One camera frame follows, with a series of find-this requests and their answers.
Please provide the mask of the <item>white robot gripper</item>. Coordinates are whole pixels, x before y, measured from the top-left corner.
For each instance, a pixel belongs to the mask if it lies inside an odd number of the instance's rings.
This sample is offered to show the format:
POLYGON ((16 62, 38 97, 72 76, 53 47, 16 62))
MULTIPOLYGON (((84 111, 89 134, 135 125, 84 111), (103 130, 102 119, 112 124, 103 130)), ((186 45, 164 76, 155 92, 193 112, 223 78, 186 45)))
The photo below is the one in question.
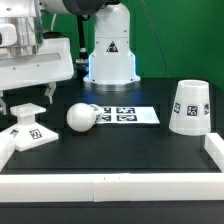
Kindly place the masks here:
POLYGON ((3 92, 47 84, 45 96, 53 103, 58 81, 74 73, 70 41, 44 39, 34 18, 0 18, 0 112, 7 114, 3 92))

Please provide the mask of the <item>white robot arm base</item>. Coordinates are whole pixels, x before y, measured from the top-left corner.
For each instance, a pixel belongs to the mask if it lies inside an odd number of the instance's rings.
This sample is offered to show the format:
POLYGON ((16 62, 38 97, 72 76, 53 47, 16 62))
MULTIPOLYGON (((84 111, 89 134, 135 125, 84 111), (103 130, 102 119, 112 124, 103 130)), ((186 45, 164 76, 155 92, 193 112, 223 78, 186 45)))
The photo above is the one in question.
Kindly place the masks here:
POLYGON ((130 13, 119 3, 101 9, 94 21, 94 50, 84 85, 102 91, 123 91, 137 86, 135 55, 130 50, 130 13))

